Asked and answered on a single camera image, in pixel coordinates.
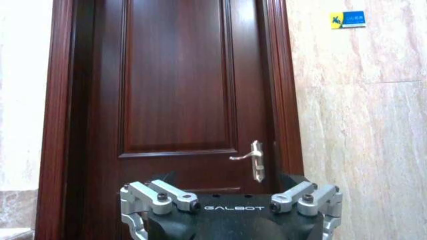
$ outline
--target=marble wall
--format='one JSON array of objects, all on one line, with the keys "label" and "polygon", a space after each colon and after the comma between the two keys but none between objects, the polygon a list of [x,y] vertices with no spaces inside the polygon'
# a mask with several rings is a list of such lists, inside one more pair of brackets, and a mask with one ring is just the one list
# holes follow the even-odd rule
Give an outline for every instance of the marble wall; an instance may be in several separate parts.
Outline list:
[{"label": "marble wall", "polygon": [[[427,1],[286,2],[306,176],[345,193],[335,239],[426,239]],[[331,30],[358,10],[367,27]]]},{"label": "marble wall", "polygon": [[0,0],[0,239],[35,228],[52,0]]}]

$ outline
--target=silver door handle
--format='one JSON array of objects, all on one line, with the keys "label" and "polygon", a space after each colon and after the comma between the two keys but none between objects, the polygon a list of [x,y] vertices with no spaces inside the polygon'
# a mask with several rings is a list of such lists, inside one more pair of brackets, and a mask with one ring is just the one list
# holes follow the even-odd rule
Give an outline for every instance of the silver door handle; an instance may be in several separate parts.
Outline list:
[{"label": "silver door handle", "polygon": [[230,160],[243,160],[249,157],[253,158],[253,175],[254,180],[259,183],[263,181],[266,177],[266,170],[265,170],[265,153],[263,153],[263,144],[255,140],[251,144],[251,152],[245,156],[231,156]]}]

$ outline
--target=door frame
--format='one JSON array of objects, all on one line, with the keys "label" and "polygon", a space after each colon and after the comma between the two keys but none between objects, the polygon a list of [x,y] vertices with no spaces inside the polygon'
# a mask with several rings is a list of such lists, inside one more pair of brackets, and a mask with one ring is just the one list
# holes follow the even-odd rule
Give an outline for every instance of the door frame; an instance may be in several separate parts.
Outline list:
[{"label": "door frame", "polygon": [[[287,4],[286,0],[257,0],[257,4],[274,164],[277,172],[302,175]],[[39,240],[75,239],[83,224],[94,19],[95,0],[54,0],[35,228]]]}]

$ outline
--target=dark brown door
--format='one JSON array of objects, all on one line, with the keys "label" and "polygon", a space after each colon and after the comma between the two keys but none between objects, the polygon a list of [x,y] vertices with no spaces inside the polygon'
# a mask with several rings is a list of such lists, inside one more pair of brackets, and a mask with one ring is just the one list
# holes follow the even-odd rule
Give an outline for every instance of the dark brown door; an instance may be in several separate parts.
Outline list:
[{"label": "dark brown door", "polygon": [[[98,0],[84,234],[117,239],[119,189],[177,171],[177,186],[274,189],[255,0]],[[251,160],[265,148],[266,179]]]}]

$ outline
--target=blue sign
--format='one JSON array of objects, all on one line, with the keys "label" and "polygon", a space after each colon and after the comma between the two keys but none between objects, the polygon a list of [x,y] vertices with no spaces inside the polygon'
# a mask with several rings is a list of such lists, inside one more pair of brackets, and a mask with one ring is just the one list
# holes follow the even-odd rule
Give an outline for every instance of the blue sign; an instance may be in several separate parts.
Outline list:
[{"label": "blue sign", "polygon": [[331,13],[331,28],[345,29],[366,27],[366,14],[363,11],[345,11]]}]

